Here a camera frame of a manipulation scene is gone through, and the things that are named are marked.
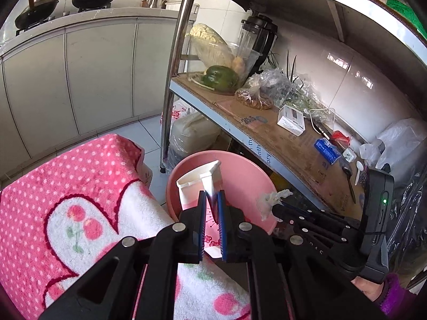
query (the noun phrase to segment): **shelf leg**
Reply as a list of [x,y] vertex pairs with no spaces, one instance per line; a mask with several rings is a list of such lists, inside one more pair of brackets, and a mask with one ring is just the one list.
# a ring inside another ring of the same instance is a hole
[[160,142],[160,172],[165,173],[167,152],[169,150],[169,132],[172,120],[172,108],[174,93],[170,90],[170,80],[178,75],[179,62],[181,59],[182,46],[187,31],[188,20],[194,0],[182,0],[178,13],[175,33],[172,40],[172,48],[169,57],[169,68],[166,77],[166,88],[163,101],[163,120],[161,126]]

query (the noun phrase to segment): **floor tile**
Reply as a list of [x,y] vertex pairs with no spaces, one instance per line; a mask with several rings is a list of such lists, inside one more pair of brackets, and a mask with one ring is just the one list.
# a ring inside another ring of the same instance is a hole
[[156,141],[139,122],[134,122],[129,125],[118,127],[117,129],[98,134],[98,136],[101,137],[108,135],[109,133],[116,133],[117,135],[130,139],[140,147],[144,148],[145,153],[149,153],[159,148],[159,145],[156,143]]
[[160,146],[160,135],[161,135],[161,125],[160,125],[160,115],[154,117],[140,120],[142,126],[148,131],[148,133],[153,137],[153,139]]
[[160,173],[160,149],[146,153],[144,163],[153,171],[153,180],[151,181],[150,191],[159,203],[166,202],[166,184],[168,174]]

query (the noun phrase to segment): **polka dot pattern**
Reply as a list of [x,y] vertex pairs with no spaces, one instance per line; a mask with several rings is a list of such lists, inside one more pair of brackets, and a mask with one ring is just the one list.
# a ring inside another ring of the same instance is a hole
[[[77,194],[98,203],[117,229],[118,203],[126,185],[139,178],[141,156],[144,150],[133,142],[106,135],[46,162],[0,193],[0,283],[27,320],[43,312],[48,287],[75,276],[48,243],[48,215],[64,198]],[[78,208],[68,215],[77,221],[84,217]],[[84,224],[89,238],[101,234],[95,221]],[[61,294],[59,288],[49,292],[54,298]]]

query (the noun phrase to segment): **green bell pepper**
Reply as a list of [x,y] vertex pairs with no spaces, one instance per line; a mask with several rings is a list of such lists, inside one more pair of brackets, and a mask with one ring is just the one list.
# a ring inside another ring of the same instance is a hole
[[204,85],[218,91],[234,91],[239,76],[227,66],[214,65],[206,70],[202,78]]

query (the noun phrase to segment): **blue package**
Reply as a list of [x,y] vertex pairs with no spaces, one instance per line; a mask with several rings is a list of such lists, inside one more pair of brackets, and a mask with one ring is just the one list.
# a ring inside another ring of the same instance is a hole
[[314,147],[331,165],[333,165],[341,156],[337,147],[330,143],[326,138],[318,139],[315,142]]

